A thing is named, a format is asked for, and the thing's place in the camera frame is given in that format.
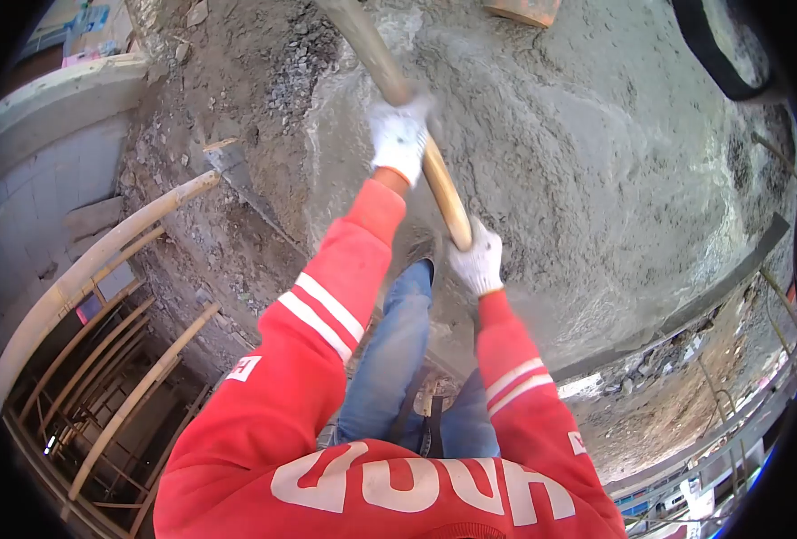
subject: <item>construction site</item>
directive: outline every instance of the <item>construction site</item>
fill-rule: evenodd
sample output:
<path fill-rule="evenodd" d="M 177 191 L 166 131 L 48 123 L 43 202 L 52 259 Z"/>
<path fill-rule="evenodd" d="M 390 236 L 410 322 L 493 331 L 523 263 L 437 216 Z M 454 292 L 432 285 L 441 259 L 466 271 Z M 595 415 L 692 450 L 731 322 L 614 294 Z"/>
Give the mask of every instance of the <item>construction site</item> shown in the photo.
<path fill-rule="evenodd" d="M 721 92 L 672 4 L 359 4 L 435 98 L 460 207 L 502 238 L 513 310 L 627 534 L 653 539 L 723 525 L 797 388 L 797 126 Z M 749 27 L 703 4 L 765 80 Z M 371 175 L 383 96 L 346 38 L 309 0 L 56 0 L 10 73 L 0 415 L 74 535 L 154 536 L 177 437 Z M 416 231 L 456 238 L 425 180 L 405 200 L 348 380 Z M 476 297 L 437 275 L 421 409 L 477 368 Z"/>

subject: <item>shoe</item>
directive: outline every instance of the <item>shoe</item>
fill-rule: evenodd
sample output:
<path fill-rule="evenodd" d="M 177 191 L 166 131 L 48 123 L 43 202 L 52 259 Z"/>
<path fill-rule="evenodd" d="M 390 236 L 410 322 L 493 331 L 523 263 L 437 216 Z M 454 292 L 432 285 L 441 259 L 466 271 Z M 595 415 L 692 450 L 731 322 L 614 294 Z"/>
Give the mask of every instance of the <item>shoe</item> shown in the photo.
<path fill-rule="evenodd" d="M 430 284 L 434 285 L 438 267 L 443 260 L 443 239 L 428 227 L 415 226 L 412 233 L 411 246 L 404 257 L 404 269 L 422 260 L 431 262 Z"/>

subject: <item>person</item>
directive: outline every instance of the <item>person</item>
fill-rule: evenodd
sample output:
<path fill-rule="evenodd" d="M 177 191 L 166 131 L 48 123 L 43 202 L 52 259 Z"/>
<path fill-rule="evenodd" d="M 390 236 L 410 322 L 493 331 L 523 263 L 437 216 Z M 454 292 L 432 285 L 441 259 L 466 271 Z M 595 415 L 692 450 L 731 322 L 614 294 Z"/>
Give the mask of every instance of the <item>person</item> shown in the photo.
<path fill-rule="evenodd" d="M 385 441 L 425 353 L 433 242 L 418 246 L 386 294 L 345 398 L 344 365 L 390 265 L 403 195 L 420 176 L 430 106 L 419 96 L 370 113 L 372 177 L 264 311 L 262 344 L 177 440 L 155 502 L 157 537 L 626 537 L 575 419 L 510 309 L 501 239 L 476 218 L 469 252 L 448 246 L 479 298 L 480 329 L 479 371 L 442 416 L 443 458 L 423 458 L 405 439 L 418 430 L 415 415 L 396 443 Z M 333 444 L 316 451 L 340 406 Z"/>

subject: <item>leg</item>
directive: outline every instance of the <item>leg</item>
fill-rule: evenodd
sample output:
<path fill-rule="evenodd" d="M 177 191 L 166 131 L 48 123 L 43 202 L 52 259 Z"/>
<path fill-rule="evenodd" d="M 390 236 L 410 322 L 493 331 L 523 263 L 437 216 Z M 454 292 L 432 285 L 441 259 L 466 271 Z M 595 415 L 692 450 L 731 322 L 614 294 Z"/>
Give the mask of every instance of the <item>leg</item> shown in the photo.
<path fill-rule="evenodd" d="M 384 319 L 350 382 L 339 410 L 334 443 L 383 440 L 399 415 L 407 387 L 423 365 L 429 341 L 431 273 L 429 261 L 418 261 L 398 276 L 386 294 Z M 406 430 L 418 429 L 419 424 L 419 416 L 412 412 Z M 412 437 L 405 438 L 410 443 Z M 407 448 L 415 450 L 416 446 Z"/>
<path fill-rule="evenodd" d="M 500 456 L 498 438 L 488 418 L 486 389 L 482 385 L 479 369 L 470 374 L 456 402 L 443 413 L 441 440 L 443 457 L 446 459 Z"/>

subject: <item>sleeve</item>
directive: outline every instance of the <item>sleeve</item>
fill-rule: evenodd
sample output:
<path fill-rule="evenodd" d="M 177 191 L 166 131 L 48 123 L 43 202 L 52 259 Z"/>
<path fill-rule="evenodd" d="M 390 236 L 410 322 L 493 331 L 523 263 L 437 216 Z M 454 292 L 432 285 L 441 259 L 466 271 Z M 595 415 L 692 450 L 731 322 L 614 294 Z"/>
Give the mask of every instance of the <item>sleeve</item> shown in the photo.
<path fill-rule="evenodd" d="M 369 179 L 349 214 L 333 222 L 294 286 L 261 316 L 260 347 L 177 440 L 159 486 L 157 530 L 185 527 L 315 450 L 344 398 L 344 363 L 371 317 L 403 217 L 404 200 Z"/>
<path fill-rule="evenodd" d="M 576 420 L 504 291 L 479 299 L 479 372 L 501 456 L 561 484 L 617 535 L 623 517 L 599 483 Z"/>

